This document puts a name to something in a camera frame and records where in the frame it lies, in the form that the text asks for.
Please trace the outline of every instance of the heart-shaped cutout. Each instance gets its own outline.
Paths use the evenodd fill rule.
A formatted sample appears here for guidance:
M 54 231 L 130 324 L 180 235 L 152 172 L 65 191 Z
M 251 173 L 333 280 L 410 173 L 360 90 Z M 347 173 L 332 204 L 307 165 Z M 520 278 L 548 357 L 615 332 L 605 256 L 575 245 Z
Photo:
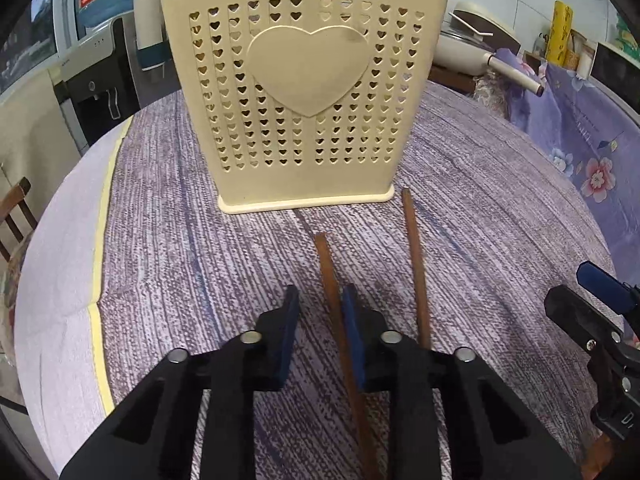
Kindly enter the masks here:
M 276 101 L 314 116 L 345 95 L 369 63 L 369 43 L 343 25 L 309 33 L 287 25 L 258 34 L 247 52 L 247 69 Z

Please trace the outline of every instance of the cream plastic basket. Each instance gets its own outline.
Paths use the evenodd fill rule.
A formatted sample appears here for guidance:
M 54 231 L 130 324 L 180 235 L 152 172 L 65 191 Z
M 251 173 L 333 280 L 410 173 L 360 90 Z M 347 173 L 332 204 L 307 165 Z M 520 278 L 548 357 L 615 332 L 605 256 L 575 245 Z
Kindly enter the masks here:
M 383 202 L 447 0 L 161 0 L 226 213 Z

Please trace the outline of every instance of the bolt head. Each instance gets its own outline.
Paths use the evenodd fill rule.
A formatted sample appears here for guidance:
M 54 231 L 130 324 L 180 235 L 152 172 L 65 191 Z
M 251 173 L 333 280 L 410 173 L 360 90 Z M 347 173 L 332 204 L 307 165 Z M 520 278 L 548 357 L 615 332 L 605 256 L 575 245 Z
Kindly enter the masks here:
M 468 363 L 473 361 L 476 358 L 476 353 L 466 346 L 461 346 L 458 348 L 454 355 L 457 359 L 461 360 L 463 363 Z
M 262 339 L 262 334 L 260 332 L 256 332 L 255 330 L 249 330 L 248 332 L 244 332 L 240 336 L 240 341 L 242 341 L 245 345 L 251 345 L 257 343 Z
M 166 355 L 166 358 L 172 363 L 181 363 L 187 357 L 189 357 L 189 352 L 184 348 L 174 348 Z
M 393 345 L 402 341 L 402 334 L 395 330 L 387 330 L 380 335 L 380 339 L 385 343 Z

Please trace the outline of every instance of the wooden chopstick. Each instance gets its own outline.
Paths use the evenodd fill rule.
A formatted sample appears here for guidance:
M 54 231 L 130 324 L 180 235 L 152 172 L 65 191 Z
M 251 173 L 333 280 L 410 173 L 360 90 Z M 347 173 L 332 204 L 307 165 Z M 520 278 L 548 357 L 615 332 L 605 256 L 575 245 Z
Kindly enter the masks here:
M 402 208 L 404 208 L 404 220 L 406 222 L 406 235 L 409 238 L 409 252 L 411 254 L 411 266 L 414 271 L 415 307 L 418 323 L 418 343 L 422 348 L 431 348 L 431 325 L 429 301 L 427 298 L 427 283 L 424 279 L 424 262 L 422 260 L 422 247 L 420 245 L 420 233 L 415 219 L 414 199 L 409 188 L 402 190 Z
M 347 389 L 347 397 L 351 407 L 351 415 L 356 425 L 356 437 L 360 452 L 360 465 L 364 480 L 382 480 L 382 475 L 378 469 L 376 450 L 373 446 L 373 437 L 367 412 L 364 406 L 362 394 L 358 391 L 355 378 L 353 377 L 353 366 L 351 354 L 347 342 L 347 335 L 342 322 L 342 312 L 340 310 L 340 290 L 335 279 L 334 263 L 331 260 L 331 252 L 324 233 L 317 234 L 314 238 L 318 256 L 320 257 L 320 271 L 322 273 L 322 285 L 324 295 L 329 304 L 329 316 L 332 324 L 334 339 L 338 345 L 340 355 L 340 368 L 344 375 L 344 386 Z

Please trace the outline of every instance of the woven tablecloth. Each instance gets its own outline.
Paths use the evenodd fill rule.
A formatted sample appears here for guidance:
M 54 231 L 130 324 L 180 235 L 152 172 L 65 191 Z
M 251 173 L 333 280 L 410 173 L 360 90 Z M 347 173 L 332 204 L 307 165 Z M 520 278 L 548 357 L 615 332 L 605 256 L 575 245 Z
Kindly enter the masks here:
M 612 272 L 579 193 L 523 133 L 431 83 L 395 184 L 415 200 L 434 348 L 474 348 L 579 459 L 595 436 L 594 388 L 584 352 L 543 308 L 550 287 L 579 290 L 580 262 Z M 22 272 L 16 345 L 26 404 L 58 471 L 169 350 L 219 348 L 293 283 L 302 314 L 289 380 L 255 400 L 258 478 L 361 477 L 312 237 L 327 232 L 340 281 L 415 336 L 399 194 L 240 216 L 216 200 L 178 92 L 101 139 L 49 205 Z M 383 465 L 387 399 L 367 402 Z

